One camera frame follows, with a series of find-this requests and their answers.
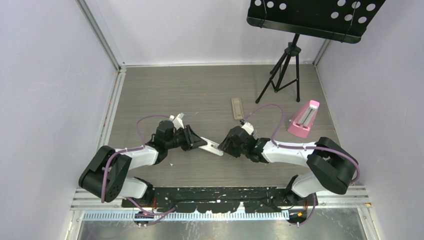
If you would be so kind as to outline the white remote with buttons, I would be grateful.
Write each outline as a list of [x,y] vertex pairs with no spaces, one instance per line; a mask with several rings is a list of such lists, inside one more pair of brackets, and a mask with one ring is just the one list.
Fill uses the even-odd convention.
[[242,106],[241,99],[238,98],[232,98],[231,99],[231,106],[233,111],[233,117],[235,120],[242,120],[244,118],[244,111]]

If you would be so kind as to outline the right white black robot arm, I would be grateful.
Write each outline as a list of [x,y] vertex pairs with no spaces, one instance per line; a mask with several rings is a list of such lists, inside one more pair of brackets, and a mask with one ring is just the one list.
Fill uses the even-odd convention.
[[236,126],[217,147],[235,158],[245,156],[255,163],[286,163],[306,167],[309,172],[295,175],[285,188],[285,198],[299,205],[320,191],[344,195],[360,176],[358,162],[328,137],[316,142],[290,143],[271,138],[255,138],[244,126]]

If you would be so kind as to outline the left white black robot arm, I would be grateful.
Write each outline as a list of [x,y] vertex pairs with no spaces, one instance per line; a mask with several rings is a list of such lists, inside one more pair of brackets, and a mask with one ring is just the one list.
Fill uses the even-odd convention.
[[148,190],[149,183],[137,177],[128,177],[128,172],[159,164],[171,149],[190,151],[207,144],[190,125],[163,120],[151,139],[142,146],[120,150],[108,145],[100,147],[80,175],[78,185],[103,203],[119,197],[130,197],[141,207],[148,207],[154,199],[153,193]]

